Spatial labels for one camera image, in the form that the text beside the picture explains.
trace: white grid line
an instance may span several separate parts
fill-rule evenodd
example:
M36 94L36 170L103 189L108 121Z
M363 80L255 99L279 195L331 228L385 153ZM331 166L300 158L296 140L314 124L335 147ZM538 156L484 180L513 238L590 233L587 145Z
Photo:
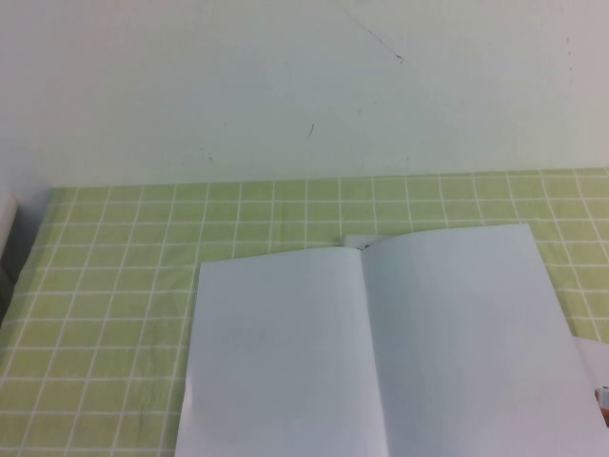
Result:
M273 250L273 230L275 227L275 181L271 184L271 205L270 205L270 224L268 228L268 252L269 254Z
M170 203L170 207L169 207L169 217L167 218L167 225L165 227L165 240L167 239L167 234L169 233L169 225L170 225L169 221L171 220L171 216L173 215L173 208L174 208L175 196L176 196L176 193L177 193L177 189L178 189L177 186L173 186L173 193L172 193L172 196L171 196L171 203ZM160 265L161 265L161 259L163 259L163 253L164 252L165 252L165 245L163 245L161 247L161 255L159 255L159 264L158 264L158 267L160 267ZM152 280L152 286L153 286L153 288L156 285L158 277L159 277L159 269L157 269L155 271L155 273L154 273L154 278ZM148 301L147 301L146 314L145 314L147 318L149 317L150 309L151 308L152 308L152 295L150 295L148 297ZM135 347L135 355L133 356L133 362L131 363L131 370L130 370L130 373L129 373L130 374L129 378L133 377L133 375L135 374L135 368L137 367L137 358L138 358L138 355L140 353L140 346L142 345L142 341L144 340L145 327L146 327L146 324L142 325L142 328L140 329L140 335L139 335L139 338L138 338L137 346ZM131 391L131 386L132 386L132 382L131 382L131 379L129 379L127 381L127 388L125 389L125 396L123 398L123 407L121 407L122 411L125 411L125 409L127 408L127 401L128 401L128 398L129 398L129 393ZM115 452L114 449L117 447L117 444L118 444L118 439L119 439L119 436L120 436L120 433L121 433L121 426L123 424L123 418L124 418L124 416L121 414L119 416L119 419L118 419L118 424L116 425L116 432L114 434L114 439L112 441L112 452L111 452L112 456L114 455L114 452Z
M481 200L480 198L478 198L478 182L476 181L476 175L472 174L471 177L474 187L474 202L476 202L476 207L478 208L478 214L480 215L481 224L485 226L486 223L484 222L484 214L482 213L482 206L480 204Z
M343 201L342 201L343 190L341 189L343 187L343 183L342 183L340 177L338 178L338 181L339 181L339 236L341 237L341 239L343 239L343 237L344 237L344 234L343 234Z
M206 199L209 195L209 185L207 185L206 187ZM201 238L203 238L203 227L205 226L206 223L206 208L207 205L205 205L204 209L203 209L203 215L201 216L201 230L199 231L199 241L201 241ZM192 293L194 294L194 290L195 290L195 284L196 284L196 279L198 277L197 273L199 272L199 270L197 269L197 264L199 263L199 248L197 248L197 255L195 256L194 259L194 265L193 265L193 271L192 271L192 279L190 281L190 289L193 290ZM190 303L192 302L192 295L188 296L188 302L187 305L185 306L184 309L184 315L182 316L182 328L180 328L180 343L184 342L184 333L186 331L187 325L190 324L190 313L194 312L194 306L192 307L192 309L190 309ZM158 455L161 455L161 452L163 451L163 444L164 444L164 440L165 440L165 435L167 433L167 418L168 418L168 413L169 413L169 406L171 404L171 397L173 394L173 390L175 389L175 385L177 382L185 382L186 378L180 378L178 377L178 362L180 361L180 351L178 350L176 352L176 357L175 357L175 362L173 363L173 379L171 380L171 384L169 385L169 392L167 393L167 404L166 404L166 416L163 419L163 425L161 426L161 438L159 439L159 449L158 449Z
M442 204L442 214L444 215L444 224L446 227L450 227L448 225L448 214L446 213L446 206L444 203L444 194L442 192L442 178L438 175L438 192L440 193L440 203Z
M379 218L377 217L377 200L374 192L374 178L370 178L370 188L372 190L372 214L374 215L374 233L379 234Z
M109 199L109 197L110 197L110 189L108 189L108 192L107 192L107 195L106 195L106 200L104 202L104 206L103 206L103 209L102 209L102 214L106 213L106 208L108 207L108 199ZM95 236L97 236L97 233L99 232L99 228L100 227L101 227L101 224L98 224L96 229L95 229ZM88 254L87 254L87 259L85 260L85 265L88 263L88 260L90 259L90 256L91 256L92 252L93 252L93 247L91 246L88 249ZM79 286L80 286L80 284L81 284L81 282L82 282L84 277L85 277L85 270L83 269L80 272L80 275L78 277L78 281L77 281L76 287L75 287L76 289L79 288ZM69 302L69 306L68 306L68 314L71 313L71 310L74 307L74 303L75 302L76 302L76 295L72 295L71 300ZM40 386L40 390L38 391L38 395L36 397L36 401L34 403L33 410L31 411L31 416L29 417L28 424L26 425L26 431L25 431L25 433L23 435L23 438L22 438L22 441L21 441L21 446L24 446L25 443L26 443L26 440L28 439L29 430L31 429L31 425L33 424L33 421L34 421L34 418L36 416L36 413L38 412L38 407L40 405L40 400L42 399L42 395L43 395L43 392L45 390L45 385L47 384L47 378L50 375L50 369L51 369L51 367L53 365L53 362L55 360L55 356L57 354L57 350L58 350L59 345L61 344L61 340L62 340L62 338L64 336L64 331L66 330L66 326L67 326L67 321L64 321L62 323L62 325L61 325L60 330L59 330L59 334L57 335L57 339L55 340L55 347L52 350L52 354L51 354L50 359L49 359L49 364L47 365L47 369L46 369L45 375L44 375L44 377L42 379L42 384Z
M545 179L543 178L543 175L540 173L541 176L541 187L543 188L543 193L545 194L545 196L547 196L547 189L546 189L546 185L545 185ZM550 212L552 213L552 217L555 218L555 213L554 213L554 209L552 208L552 205L548 205L550 207ZM556 223L556 227L557 227L557 231L559 233L559 237L561 241L564 241L564 235L562 234L562 230L560 229L560 225ZM581 298L583 300L583 303L586 306L586 310L588 311L588 314L592 317L592 310L590 309L590 305L588 304L588 298L586 297L586 294L583 292L583 287L581 286L581 279L580 279L580 275L578 274L578 269L575 268L573 266L573 259L571 258L571 254L569 253L569 249L565 249L564 250L567 256L567 259L569 260L569 264L571 265L571 268L573 270L573 274L575 275L575 280L576 283L578 285L578 288L580 289L580 293L581 293ZM592 327L594 328L594 332L595 335L597 337L597 341L600 341L600 332L599 332L599 328L597 327L597 325L595 324L594 321L592 321Z
M140 189L140 199L139 199L139 204L137 206L137 209L135 210L135 214L136 217L134 217L134 221L137 218L137 214L139 213L140 207L141 207L141 202L142 199L144 198L144 188ZM127 245L129 244L129 241L131 240L132 236L133 236L133 232L135 231L135 227L136 227L136 223L132 222L131 223L131 229L129 231L129 237L127 239ZM83 404L85 403L85 398L87 396L87 390L88 390L88 383L89 383L89 379L91 377L91 374L93 372L93 368L95 367L95 362L97 360L97 354L99 353L99 349L102 346L102 339L104 338L104 330L106 329L106 324L108 323L108 318L109 318L109 314L110 311L112 309L112 302L115 296L115 290L118 286L118 282L119 282L119 278L121 275L121 270L123 269L123 266L125 265L125 261L127 259L127 253L128 253L128 249L125 248L125 252L123 253L123 258L121 260L121 265L118 268L118 272L116 274L116 278L114 280L114 287L112 288L112 292L110 293L110 297L109 297L109 303L108 303L108 309L106 310L106 315L104 316L104 319L102 320L102 328L99 332L99 336L97 337L97 342L95 344L95 347L93 349L93 355L91 357L91 360L88 364L88 371L87 371L87 380L85 381L85 385L83 386L83 391L81 392L80 398L78 400L78 407L76 409L76 415L74 417L74 422L72 423L72 427L71 430L69 431L69 435L68 435L68 442L66 444L66 450L64 451L64 456L66 456L68 454L68 449L71 446L72 443L72 439L74 436L74 430L76 429L76 424L78 422L78 417L82 412L82 408L83 408Z
M239 235L239 223L241 222L239 219L241 218L241 197L243 196L244 185L242 183L239 184L239 199L237 200L237 223L235 224L235 232L233 233L232 238L232 254L230 255L231 259L235 258L235 250L237 248L237 237Z
M72 204L73 204L73 202L76 200L76 197L77 197L77 195L78 195L78 192L79 192L79 190L76 190L76 192L74 192L74 195L73 195L73 197L72 197ZM61 234L62 234L62 235L63 235L63 232L64 232L64 230L66 229L66 226L67 226L67 225L68 225L68 224L64 224L64 226L63 226L63 228L62 228L62 232L61 232ZM55 251L56 251L56 248L54 248L54 249L52 250L52 253L51 253L51 259L52 259L52 257L55 255ZM43 273L43 276L42 276L42 278L40 279L40 284L38 285L38 288L36 289L36 291L33 293L33 297L34 297L34 298L33 298L33 300L32 300L31 305L29 306L29 309L28 309L28 314L27 314L27 318L31 317L31 314L32 314L33 309L34 309L34 306L36 305L36 298L37 298L38 294L39 294L39 293L41 292L41 290L42 290L42 286L43 286L43 284L45 283L45 280L47 279L47 274L48 274L48 273L49 273L49 269L48 269L48 268L45 268L44 273ZM19 343L21 343L21 340L22 340L22 338L23 338L23 335L24 335L24 333L25 333L25 330L26 330L26 326L22 326L21 331L19 332L19 336L18 336L18 337L17 337L17 339L16 339L16 345L17 345L17 346L19 346ZM10 354L10 356L9 356L9 360L7 361L7 366L6 366L6 368L5 368L5 372L4 372L4 373L2 373L2 378L0 379L0 388L2 388L2 386L4 385L4 380L5 380L6 376L9 374L10 368L11 368L11 366L12 366L12 360L13 360L13 358L14 358L14 354L15 354L15 351L13 351L13 352Z
M410 199L408 198L408 196L410 195L410 192L408 191L408 181L406 180L406 178L403 178L403 191L404 191L404 198L406 200L406 211L408 212L408 221L409 221L409 225L410 225L410 231L415 231L414 225L413 225L413 221L412 221L412 212L410 212Z

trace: white paper page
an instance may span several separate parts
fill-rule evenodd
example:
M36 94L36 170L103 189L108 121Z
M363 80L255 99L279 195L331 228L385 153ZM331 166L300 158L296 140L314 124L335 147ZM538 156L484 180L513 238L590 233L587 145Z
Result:
M607 455L528 226L414 233L362 257L390 456Z
M177 457L384 457L360 252L202 264Z
M575 337L591 388L609 387L609 345Z

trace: blank page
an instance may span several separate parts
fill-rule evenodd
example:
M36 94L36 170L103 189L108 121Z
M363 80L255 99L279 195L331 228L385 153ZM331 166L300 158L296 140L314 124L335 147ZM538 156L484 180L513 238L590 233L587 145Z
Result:
M607 455L528 226L381 241L363 270L389 455Z
M360 252L201 265L176 455L384 457Z

